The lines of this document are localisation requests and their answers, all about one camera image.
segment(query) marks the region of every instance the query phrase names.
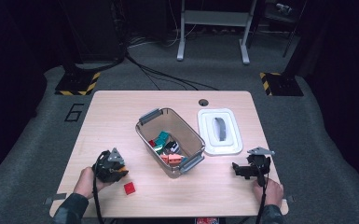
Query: cable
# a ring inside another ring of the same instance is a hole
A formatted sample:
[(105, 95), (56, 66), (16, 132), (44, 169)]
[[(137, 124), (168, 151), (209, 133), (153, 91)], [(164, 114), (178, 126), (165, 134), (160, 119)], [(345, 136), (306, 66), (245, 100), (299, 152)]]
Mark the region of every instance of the cable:
[(94, 169), (93, 169), (93, 172), (94, 172), (94, 180), (93, 180), (93, 183), (92, 183), (92, 194), (94, 196), (94, 201), (95, 201), (95, 208), (97, 210), (97, 216), (98, 216), (98, 220), (100, 221), (101, 224), (104, 224), (104, 221), (103, 221), (103, 217), (101, 216), (101, 207), (100, 207), (100, 201), (98, 199), (98, 189), (97, 189), (97, 166), (98, 166), (98, 163), (101, 159), (101, 157), (105, 154), (105, 152), (102, 152), (100, 154), (100, 156), (98, 157), (97, 161), (95, 162), (95, 165), (94, 165)]
[(150, 75), (143, 69), (141, 68), (141, 70), (145, 73), (145, 75), (150, 79), (150, 81), (155, 85), (155, 87), (161, 91), (161, 89), (159, 88), (159, 86), (156, 84), (156, 82), (153, 81), (153, 79), (150, 77)]
[(78, 69), (79, 71), (84, 71), (84, 72), (101, 72), (101, 71), (104, 71), (106, 69), (109, 69), (109, 68), (112, 68), (120, 63), (122, 63), (123, 60), (120, 59), (119, 61), (116, 61), (114, 63), (110, 63), (108, 65), (104, 65), (104, 66), (101, 66), (101, 67), (96, 67), (96, 68), (79, 68), (79, 67), (76, 67), (76, 69)]
[(114, 224), (117, 222), (117, 219), (116, 218), (113, 218), (112, 221), (110, 221), (110, 224)]
[(137, 65), (139, 68), (141, 68), (143, 71), (147, 71), (147, 72), (150, 72), (150, 73), (153, 73), (155, 75), (159, 75), (159, 76), (162, 76), (162, 77), (167, 77), (167, 78), (171, 78), (171, 79), (174, 79), (174, 80), (177, 80), (179, 82), (182, 82), (182, 83), (185, 83), (187, 84), (188, 86), (192, 87), (194, 90), (198, 91), (199, 89), (197, 87), (195, 87), (194, 85), (192, 84), (195, 84), (195, 85), (200, 85), (200, 86), (203, 86), (203, 87), (207, 87), (207, 88), (210, 88), (212, 90), (215, 90), (215, 91), (218, 91), (217, 88), (215, 87), (212, 87), (212, 86), (208, 86), (208, 85), (205, 85), (205, 84), (202, 84), (202, 83), (199, 83), (199, 82), (195, 82), (195, 81), (190, 81), (190, 80), (187, 80), (187, 79), (183, 79), (183, 78), (179, 78), (179, 77), (173, 77), (173, 76), (170, 76), (170, 75), (167, 75), (165, 73), (161, 73), (159, 71), (156, 71), (152, 68), (149, 68), (149, 67), (146, 67), (142, 64), (139, 64), (138, 62), (136, 62), (131, 56), (130, 54), (127, 52), (126, 53), (126, 58), (128, 60), (130, 60), (130, 62), (134, 63), (135, 65)]
[(169, 45), (162, 45), (162, 46), (164, 46), (164, 47), (170, 47), (170, 46), (172, 46), (174, 43), (176, 43), (176, 41), (178, 40), (178, 36), (179, 36), (178, 25), (177, 25), (177, 23), (176, 23), (176, 19), (175, 19), (174, 15), (173, 15), (173, 6), (171, 5), (171, 0), (168, 1), (168, 4), (170, 5), (171, 15), (173, 16), (173, 22), (175, 23), (176, 37), (175, 37), (174, 41), (173, 41), (171, 44), (169, 44)]
[(142, 69), (142, 70), (143, 70), (143, 71), (145, 72), (145, 74), (150, 78), (150, 81), (152, 81), (152, 82), (155, 84), (155, 86), (157, 87), (157, 89), (158, 89), (159, 91), (160, 91), (160, 88), (159, 88), (159, 87), (157, 86), (157, 84), (151, 79), (151, 77), (152, 77), (152, 78), (155, 78), (155, 79), (158, 79), (158, 80), (169, 81), (169, 82), (175, 83), (175, 84), (177, 84), (177, 85), (179, 85), (179, 86), (182, 86), (183, 89), (185, 89), (185, 90), (187, 91), (186, 86), (185, 86), (185, 85), (182, 85), (182, 84), (179, 83), (179, 82), (172, 81), (172, 80), (168, 80), (168, 79), (164, 79), (164, 78), (160, 78), (160, 77), (154, 77), (154, 76), (148, 74), (144, 69)]
[(129, 42), (129, 44), (130, 45), (135, 45), (135, 44), (138, 44), (138, 43), (140, 43), (140, 44), (142, 44), (142, 43), (144, 43), (144, 40), (146, 40), (147, 38), (146, 37), (144, 37), (144, 36), (138, 36), (138, 37), (133, 37)]
[[(264, 178), (264, 176), (262, 175), (262, 173), (260, 171), (260, 168), (258, 166), (256, 166), (256, 167), (257, 167), (258, 173)], [(269, 173), (267, 174), (267, 181), (266, 181), (266, 179), (264, 179), (263, 194), (261, 196), (260, 207), (258, 208), (257, 219), (255, 221), (255, 224), (260, 223), (261, 216), (263, 215), (264, 204), (266, 203), (266, 190), (267, 190), (268, 184), (269, 184)]]
[(139, 44), (133, 44), (133, 45), (128, 46), (128, 49), (132, 49), (132, 48), (142, 46), (142, 45), (146, 45), (146, 44), (156, 44), (158, 42), (159, 41), (150, 41), (150, 42), (143, 42), (143, 43), (139, 43)]
[[(201, 10), (200, 11), (203, 11), (203, 4), (204, 4), (204, 0), (202, 0), (202, 2), (201, 2)], [(193, 28), (191, 28), (191, 30), (187, 33), (187, 35), (185, 35), (185, 38), (187, 38), (187, 36), (190, 35), (190, 33), (194, 30), (194, 28), (196, 28), (196, 26), (197, 26), (197, 24), (195, 24), (193, 26)]]

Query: sleeve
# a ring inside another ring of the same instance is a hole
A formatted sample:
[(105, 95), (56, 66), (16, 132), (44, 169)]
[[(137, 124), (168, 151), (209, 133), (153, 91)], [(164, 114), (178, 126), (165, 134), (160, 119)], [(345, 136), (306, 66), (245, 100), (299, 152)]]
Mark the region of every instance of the sleeve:
[(89, 205), (83, 195), (72, 193), (57, 209), (53, 223), (81, 223), (81, 218)]
[(261, 218), (263, 224), (283, 224), (281, 209), (275, 204), (266, 205)]

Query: table hole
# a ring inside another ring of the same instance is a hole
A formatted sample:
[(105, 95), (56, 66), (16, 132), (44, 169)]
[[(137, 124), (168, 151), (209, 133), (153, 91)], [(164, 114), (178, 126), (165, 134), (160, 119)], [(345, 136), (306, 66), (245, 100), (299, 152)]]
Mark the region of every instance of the table hole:
[(209, 102), (205, 99), (200, 99), (199, 100), (199, 105), (201, 106), (207, 106), (209, 104)]

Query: wooden table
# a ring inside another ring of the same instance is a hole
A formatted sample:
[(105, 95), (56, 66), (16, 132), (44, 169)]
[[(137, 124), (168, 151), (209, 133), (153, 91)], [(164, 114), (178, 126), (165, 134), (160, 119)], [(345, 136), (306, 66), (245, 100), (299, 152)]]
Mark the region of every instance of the wooden table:
[[(209, 104), (201, 106), (200, 99)], [(197, 114), (205, 108), (229, 108), (237, 120), (243, 150), (234, 156), (205, 155), (187, 174), (169, 178), (147, 151), (135, 131), (138, 119), (147, 112), (169, 107), (196, 132)], [(99, 193), (103, 217), (243, 217), (256, 216), (259, 204), (251, 180), (236, 176), (231, 163), (248, 165), (246, 152), (269, 148), (252, 96), (247, 91), (97, 91), (76, 140), (57, 193), (73, 191), (80, 171), (92, 166), (102, 151), (116, 147), (130, 171), (127, 176)], [(273, 162), (269, 177), (279, 182)], [(127, 195), (124, 184), (132, 182), (136, 192)], [(54, 201), (53, 216), (63, 200)], [(283, 200), (283, 214), (288, 212)], [(90, 200), (85, 217), (96, 217)]]

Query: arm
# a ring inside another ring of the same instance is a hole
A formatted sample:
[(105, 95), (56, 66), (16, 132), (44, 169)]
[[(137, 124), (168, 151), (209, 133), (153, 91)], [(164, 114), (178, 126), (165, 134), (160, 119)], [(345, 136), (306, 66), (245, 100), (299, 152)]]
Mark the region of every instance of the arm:
[[(257, 180), (254, 182), (254, 193), (259, 203), (263, 195), (263, 188), (258, 186)], [(263, 224), (283, 224), (281, 205), (283, 198), (283, 185), (268, 179), (266, 189), (266, 202), (262, 214)]]
[(81, 223), (89, 200), (81, 194), (72, 193), (57, 209), (53, 223)]
[[(93, 180), (94, 172), (91, 167), (81, 171), (74, 192), (57, 209), (53, 218), (54, 223), (81, 223), (81, 218), (89, 205), (89, 199), (93, 196)], [(111, 184), (97, 179), (97, 190), (100, 191)]]

